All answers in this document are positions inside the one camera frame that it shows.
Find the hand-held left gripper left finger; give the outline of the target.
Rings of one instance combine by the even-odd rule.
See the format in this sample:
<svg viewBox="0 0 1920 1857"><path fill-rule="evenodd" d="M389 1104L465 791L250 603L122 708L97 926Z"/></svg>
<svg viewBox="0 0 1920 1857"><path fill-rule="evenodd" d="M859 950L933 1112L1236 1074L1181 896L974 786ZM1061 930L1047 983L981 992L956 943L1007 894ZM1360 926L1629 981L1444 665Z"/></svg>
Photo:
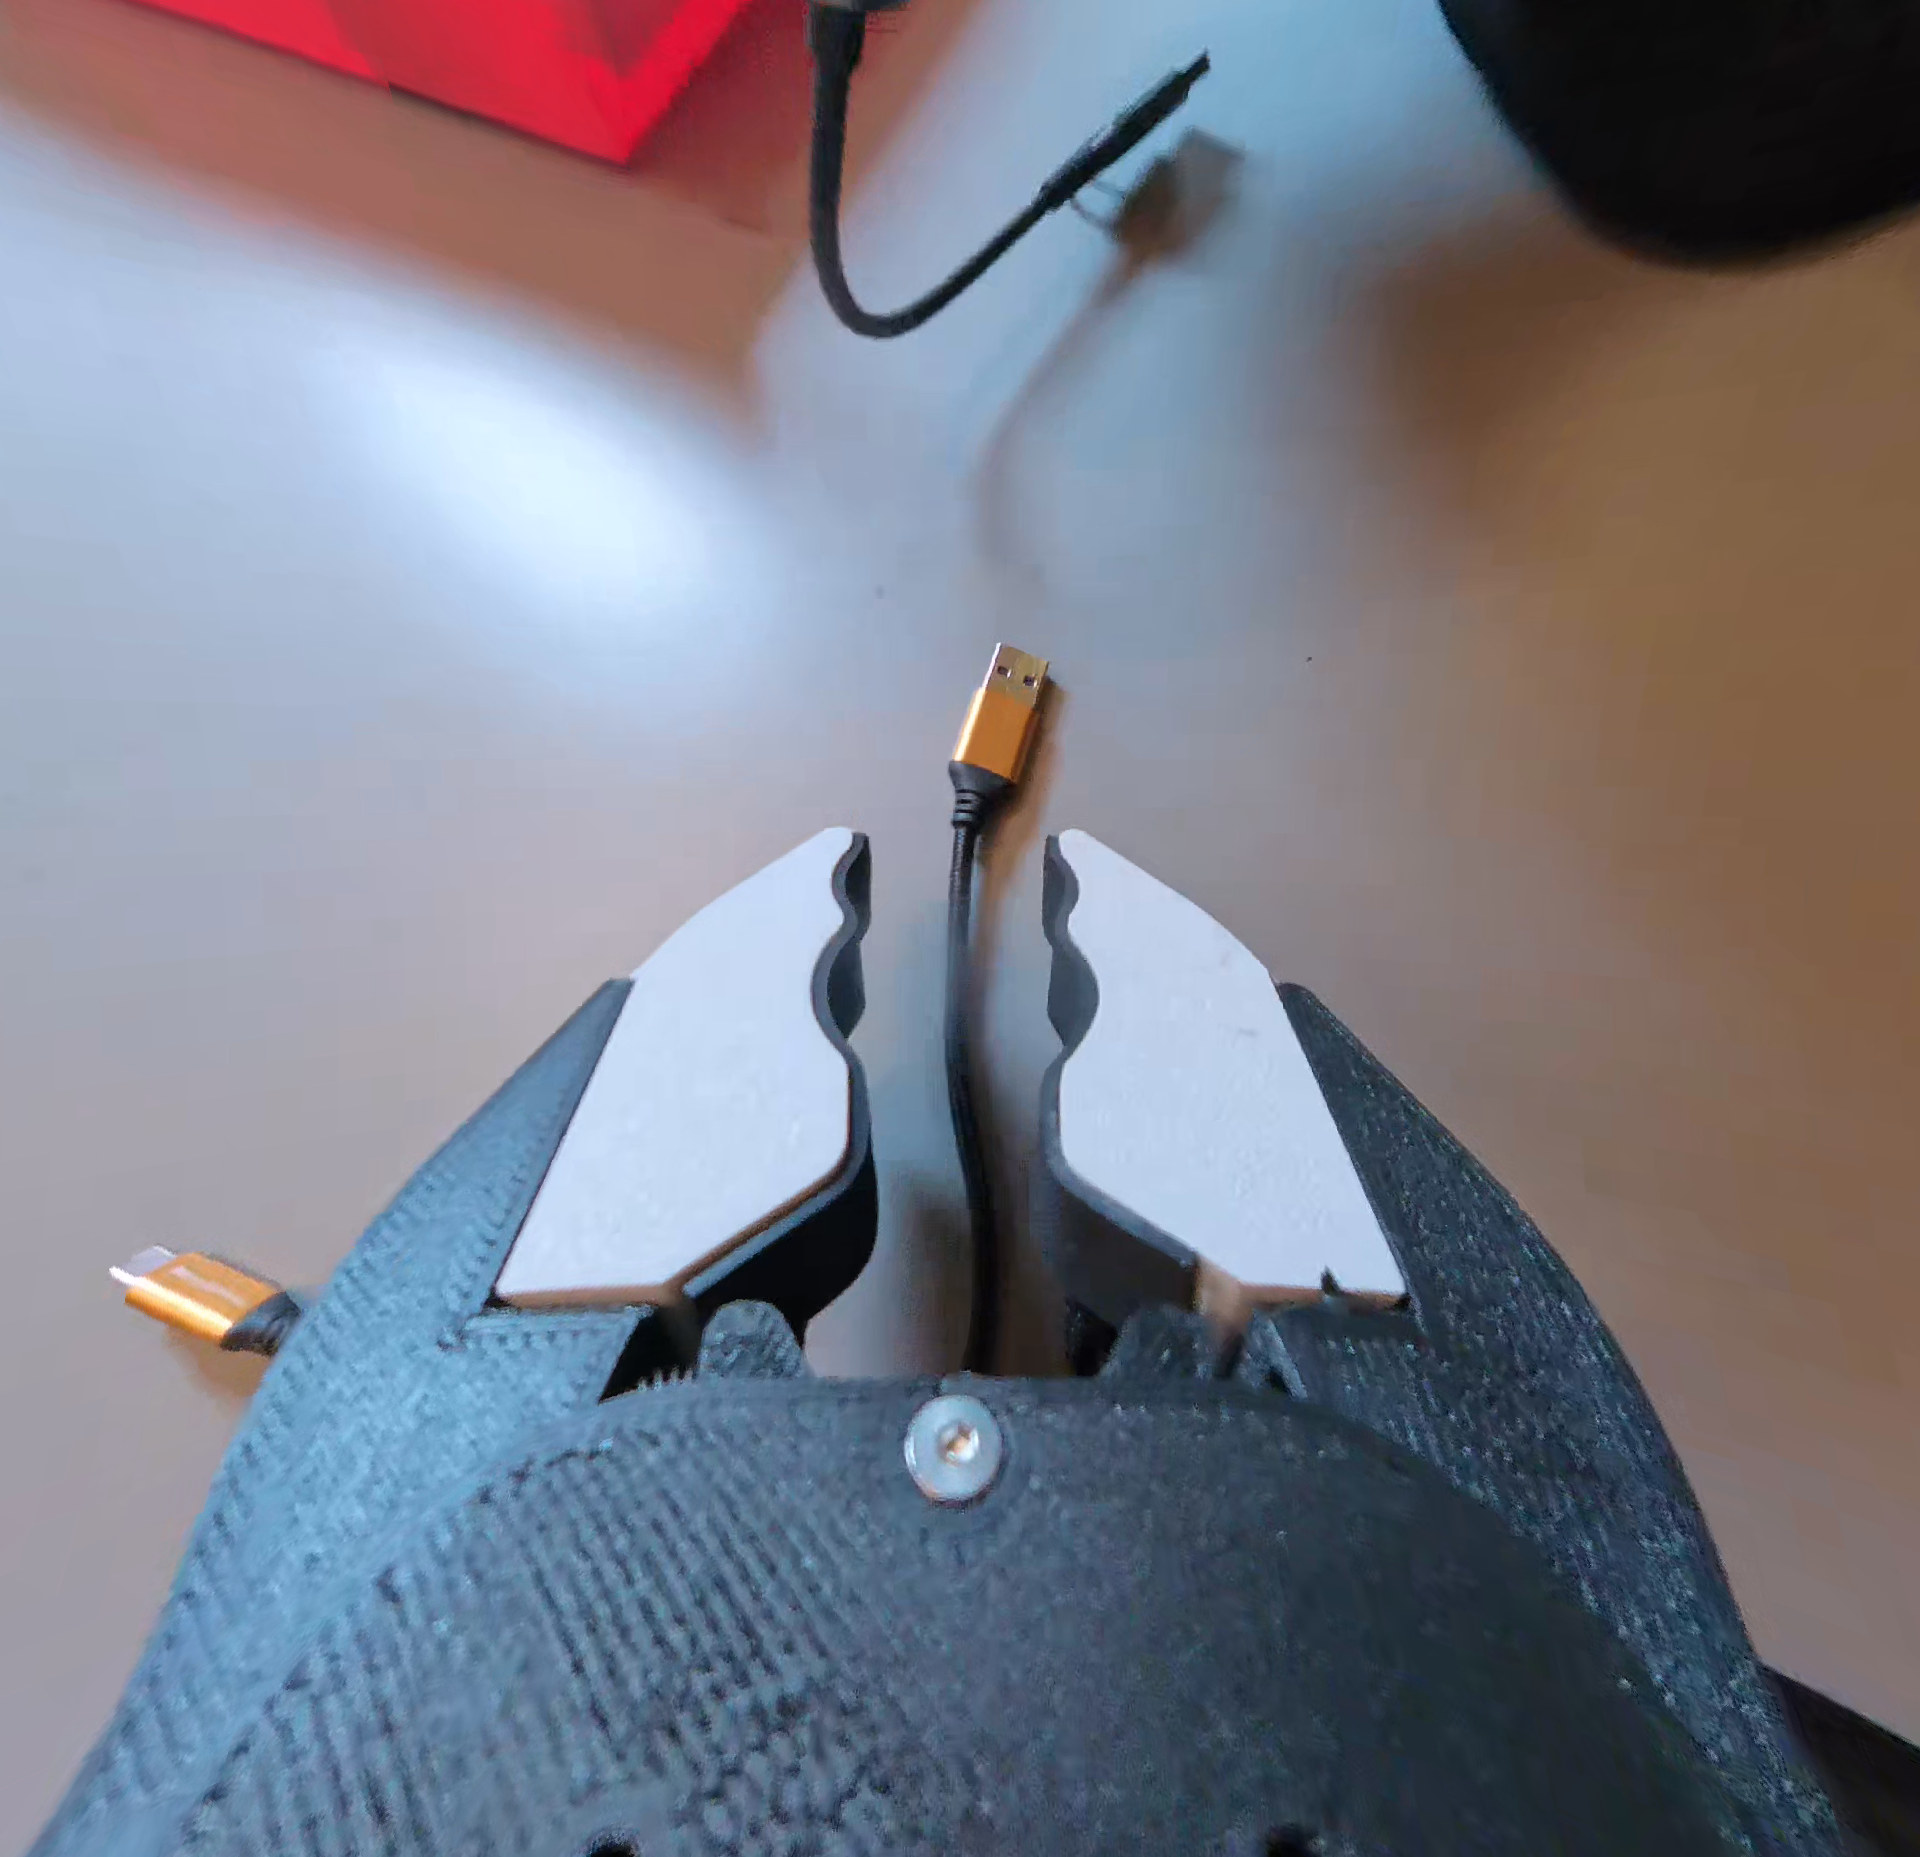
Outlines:
<svg viewBox="0 0 1920 1857"><path fill-rule="evenodd" d="M828 826L626 977L491 1284L513 1314L777 1308L798 1340L876 1242L863 1017L869 837Z"/></svg>

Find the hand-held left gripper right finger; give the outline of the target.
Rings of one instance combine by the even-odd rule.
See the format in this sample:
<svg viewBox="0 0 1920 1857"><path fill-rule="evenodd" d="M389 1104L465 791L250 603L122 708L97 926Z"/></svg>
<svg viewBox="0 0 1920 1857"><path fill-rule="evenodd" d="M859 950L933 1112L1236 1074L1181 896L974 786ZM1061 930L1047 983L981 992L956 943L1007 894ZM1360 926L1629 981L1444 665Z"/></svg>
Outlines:
<svg viewBox="0 0 1920 1857"><path fill-rule="evenodd" d="M1047 837L1043 939L1043 1242L1072 1363L1154 1314L1211 1354L1283 1311L1406 1334L1398 1249L1267 967L1083 829Z"/></svg>

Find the red plastic bin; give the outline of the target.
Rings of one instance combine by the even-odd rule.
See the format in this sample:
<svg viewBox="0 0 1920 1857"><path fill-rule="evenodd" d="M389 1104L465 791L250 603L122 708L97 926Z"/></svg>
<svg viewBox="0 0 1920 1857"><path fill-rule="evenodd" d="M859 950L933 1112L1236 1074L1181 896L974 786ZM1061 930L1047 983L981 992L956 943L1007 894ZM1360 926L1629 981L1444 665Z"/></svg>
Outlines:
<svg viewBox="0 0 1920 1857"><path fill-rule="evenodd" d="M626 165L750 0L129 0Z"/></svg>

